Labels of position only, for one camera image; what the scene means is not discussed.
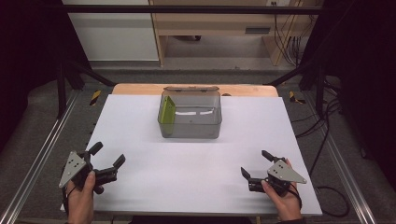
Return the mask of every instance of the black pole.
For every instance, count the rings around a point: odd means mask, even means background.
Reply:
[[[321,15],[339,12],[326,7],[243,7],[243,6],[119,6],[119,5],[44,5],[43,9],[67,13],[180,13],[180,14],[273,14]]]

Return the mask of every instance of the metal frame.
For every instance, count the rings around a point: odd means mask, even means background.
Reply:
[[[332,14],[336,12],[340,12],[341,8],[324,8],[324,7],[224,7],[224,6],[213,6],[213,7],[203,7],[203,6],[96,6],[96,5],[42,5],[38,6],[42,10],[50,10],[51,12],[59,12],[59,13],[200,13],[200,14],[277,14],[277,15],[326,15]],[[323,72],[320,69],[320,64],[323,63],[323,55],[329,49],[328,44],[332,43],[334,39],[334,34],[336,33],[337,25],[339,25],[343,18],[340,19],[339,22],[332,28],[331,33],[327,36],[326,39],[322,41],[322,44],[319,46],[319,49],[313,55],[313,60],[310,60],[308,63],[302,64],[297,67],[295,70],[287,73],[285,76],[269,83],[269,85],[277,86],[282,82],[301,74],[302,72],[306,72],[307,70],[314,70],[314,72],[318,72],[318,76],[322,77]],[[69,77],[65,75],[63,70],[64,66],[72,66],[78,71],[85,73],[107,86],[114,86],[116,83],[107,80],[104,77],[94,73],[90,68],[85,68],[76,62],[66,61],[62,57],[62,53],[59,52],[57,48],[58,43],[56,39],[53,39],[54,35],[51,34],[50,29],[45,30],[47,33],[44,34],[44,39],[48,40],[49,48],[54,47],[54,50],[50,52],[53,53],[56,63],[58,64],[57,68],[57,79],[58,79],[58,93],[59,93],[59,114],[58,120],[56,121],[51,133],[44,146],[41,148],[39,154],[36,157],[34,164],[32,165],[30,171],[27,176],[23,180],[21,187],[18,192],[14,196],[12,202],[8,206],[5,213],[3,213],[0,222],[1,223],[14,223],[16,220],[21,208],[26,201],[38,175],[45,164],[45,161],[50,154],[53,145],[64,126],[70,112],[73,108],[74,102],[76,101],[78,94],[74,94],[71,97],[69,103],[65,100],[65,87],[64,87],[64,79],[67,77],[69,82],[71,82],[73,89],[82,89],[84,83],[80,77]],[[313,84],[312,79],[315,78],[316,75],[311,76],[311,81],[308,82],[307,86]],[[322,78],[318,78],[318,90],[317,96],[321,96],[323,93],[322,86]],[[316,108],[321,108],[321,102],[317,100]],[[355,207],[355,210],[358,214],[362,223],[375,223],[375,219],[373,214],[371,213],[370,208],[368,207],[366,201],[364,200],[359,187],[356,184],[352,174],[350,173],[347,165],[345,164],[342,156],[340,155],[334,141],[330,137],[328,141],[329,147],[331,149],[331,156],[333,162],[337,168],[339,175],[341,176],[343,183],[345,184],[346,191],[349,194],[349,197]]]

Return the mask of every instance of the gray floor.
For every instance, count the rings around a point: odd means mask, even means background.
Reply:
[[[115,70],[115,64],[98,64],[97,72],[116,82],[142,83],[238,83],[262,84],[286,74],[293,67],[282,63],[273,67],[268,54],[259,38],[235,37],[207,37],[203,36],[200,42],[189,37],[176,36],[171,38],[167,50],[164,67],[153,63],[138,63],[131,69],[131,63],[123,64]],[[42,167],[42,171],[26,198],[24,206],[19,212],[18,222],[26,223],[32,218],[36,223],[43,223],[43,218],[50,219],[48,223],[65,221],[65,214],[59,211],[62,194],[57,188],[61,174],[61,167],[70,150],[84,150],[90,140],[90,132],[100,116],[101,109],[106,102],[106,96],[111,88],[106,87],[90,77],[83,76],[86,81],[84,91],[68,90],[70,95],[77,93],[76,105],[70,113],[64,128],[51,149],[51,153]],[[304,119],[314,114],[309,104],[293,103],[289,99],[289,92],[294,91],[297,99],[305,99],[311,92],[300,92],[299,77],[295,77],[277,87],[279,96],[284,98],[290,121]],[[92,94],[101,90],[102,94],[96,105],[89,105]],[[334,98],[326,91],[326,101]],[[8,142],[0,156],[0,209],[6,209],[18,192],[23,179],[29,174],[35,157],[46,141],[57,113],[56,83],[32,91],[29,96],[29,106],[24,113],[21,123]],[[295,133],[302,133],[315,122],[315,117],[292,123]],[[342,154],[347,166],[356,179],[364,200],[370,207],[376,223],[396,223],[396,195],[394,190],[380,172],[375,161],[363,159],[360,154],[359,142],[348,125],[344,115],[336,111],[331,115],[331,135]],[[298,138],[304,162],[309,169],[318,152],[323,138],[320,130]],[[343,183],[336,165],[333,163],[329,145],[326,145],[319,157],[316,169],[311,176],[315,187],[329,186],[348,195],[346,184]],[[321,190],[318,194],[320,205],[332,213],[341,213],[345,204],[332,191]],[[358,213],[349,200],[351,211],[346,217],[311,217],[309,223],[361,223]],[[106,221],[111,216],[95,214],[95,220]],[[116,220],[128,220],[130,217],[116,217]],[[262,223],[275,223],[276,217],[263,217]]]

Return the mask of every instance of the green object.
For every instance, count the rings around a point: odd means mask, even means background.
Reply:
[[[163,109],[161,110],[160,123],[166,134],[172,134],[176,115],[176,106],[170,96],[163,98]]]

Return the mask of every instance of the wooden table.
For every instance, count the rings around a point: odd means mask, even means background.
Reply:
[[[263,85],[218,85],[218,84],[143,84],[143,83],[121,83],[114,87],[113,94],[134,94],[134,95],[161,95],[163,88],[173,87],[219,87],[221,95],[231,96],[269,96],[277,97],[276,88]]]

